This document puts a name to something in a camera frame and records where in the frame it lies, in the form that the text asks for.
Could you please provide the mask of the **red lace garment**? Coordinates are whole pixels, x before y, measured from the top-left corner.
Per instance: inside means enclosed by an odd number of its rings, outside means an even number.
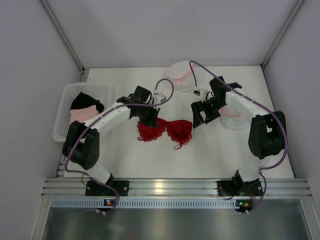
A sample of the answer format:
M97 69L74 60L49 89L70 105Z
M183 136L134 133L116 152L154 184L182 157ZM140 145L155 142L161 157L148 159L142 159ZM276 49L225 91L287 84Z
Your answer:
M150 127L138 121L137 130L139 133L138 140L143 142L151 142L162 136L164 132L177 145L174 150L179 150L182 146L187 145L192 139L193 124L185 119L166 121L162 118L157 119L157 126Z

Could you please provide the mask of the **pink-trimmed mesh laundry bag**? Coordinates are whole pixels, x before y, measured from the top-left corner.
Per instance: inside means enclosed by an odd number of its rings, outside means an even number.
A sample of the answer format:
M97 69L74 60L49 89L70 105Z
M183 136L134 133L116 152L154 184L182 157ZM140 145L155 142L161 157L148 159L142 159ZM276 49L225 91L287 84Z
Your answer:
M195 88L189 60L172 64L165 70L164 75L173 82L174 88L178 92L189 92Z

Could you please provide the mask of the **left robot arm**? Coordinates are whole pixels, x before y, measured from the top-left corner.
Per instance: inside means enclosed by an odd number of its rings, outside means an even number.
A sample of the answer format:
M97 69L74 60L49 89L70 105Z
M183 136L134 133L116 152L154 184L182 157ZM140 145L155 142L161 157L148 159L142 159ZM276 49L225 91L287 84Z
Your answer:
M107 110L84 122L70 124L62 153L71 162L81 167L81 172L102 184L111 184L112 174L100 161L100 141L118 124L138 117L148 127L157 126L160 109L157 107L167 99L137 86L134 93L122 96Z

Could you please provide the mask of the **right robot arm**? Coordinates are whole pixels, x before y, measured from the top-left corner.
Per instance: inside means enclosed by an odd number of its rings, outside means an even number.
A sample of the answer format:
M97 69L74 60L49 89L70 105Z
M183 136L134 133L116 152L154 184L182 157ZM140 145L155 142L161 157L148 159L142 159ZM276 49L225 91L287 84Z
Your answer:
M209 82L211 91L195 87L193 94L199 100L191 104L194 128L216 119L227 128L249 128L250 154L235 173L243 183L258 179L259 170L285 148L285 115L281 111L268 111L248 99L237 82L225 83L222 76Z

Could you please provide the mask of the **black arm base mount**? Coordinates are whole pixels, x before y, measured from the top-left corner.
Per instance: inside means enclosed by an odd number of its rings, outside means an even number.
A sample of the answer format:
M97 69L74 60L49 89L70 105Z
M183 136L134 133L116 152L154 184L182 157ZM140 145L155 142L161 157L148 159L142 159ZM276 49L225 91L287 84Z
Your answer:
M226 200L233 197L261 197L263 193L262 184L258 179L250 182L219 180L217 190L218 195Z

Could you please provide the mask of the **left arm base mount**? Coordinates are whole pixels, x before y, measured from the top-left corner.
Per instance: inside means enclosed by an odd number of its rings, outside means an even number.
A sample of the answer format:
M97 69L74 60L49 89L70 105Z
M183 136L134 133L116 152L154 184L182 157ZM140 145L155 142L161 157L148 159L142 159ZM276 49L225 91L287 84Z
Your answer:
M129 193L130 182L127 180L114 180L111 187L98 184L89 180L86 183L85 196L87 197L116 197L116 193L120 197L127 197Z

